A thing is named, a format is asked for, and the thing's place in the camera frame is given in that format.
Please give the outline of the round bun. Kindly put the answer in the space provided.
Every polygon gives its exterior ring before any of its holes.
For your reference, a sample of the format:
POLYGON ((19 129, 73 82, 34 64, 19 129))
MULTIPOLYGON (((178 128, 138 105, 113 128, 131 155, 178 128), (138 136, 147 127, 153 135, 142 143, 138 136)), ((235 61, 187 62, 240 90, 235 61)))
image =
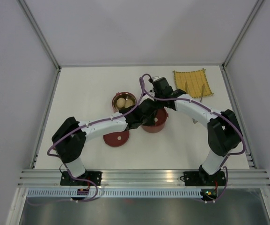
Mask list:
POLYGON ((116 101, 117 108, 124 108, 126 100, 121 97, 116 101))
POLYGON ((131 99, 127 99, 126 102, 125 102, 124 107, 129 108, 129 107, 131 107, 133 105, 135 105, 134 102, 131 99))

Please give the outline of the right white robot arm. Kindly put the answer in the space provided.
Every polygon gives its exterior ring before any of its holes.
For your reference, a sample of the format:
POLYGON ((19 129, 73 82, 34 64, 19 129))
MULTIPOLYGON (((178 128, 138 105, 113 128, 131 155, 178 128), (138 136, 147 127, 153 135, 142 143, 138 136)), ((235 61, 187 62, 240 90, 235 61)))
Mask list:
POLYGON ((246 143, 232 110, 218 111, 194 100, 186 91, 174 90, 164 77, 150 78, 154 97, 164 107, 184 113, 207 129, 210 151, 198 169, 198 179, 203 185, 210 185, 227 159, 246 151, 246 143))

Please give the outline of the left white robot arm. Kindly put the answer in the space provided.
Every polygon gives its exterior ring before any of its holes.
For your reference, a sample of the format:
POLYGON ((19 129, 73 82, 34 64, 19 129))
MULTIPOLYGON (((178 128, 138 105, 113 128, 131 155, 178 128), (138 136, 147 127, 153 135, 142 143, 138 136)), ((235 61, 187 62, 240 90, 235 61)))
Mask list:
POLYGON ((52 137, 52 148, 67 168, 71 181, 81 186, 87 181, 87 171, 80 158, 85 143, 111 133, 124 132, 154 122, 159 104, 151 99, 137 106, 122 109, 110 118, 81 124, 74 117, 67 118, 52 137))

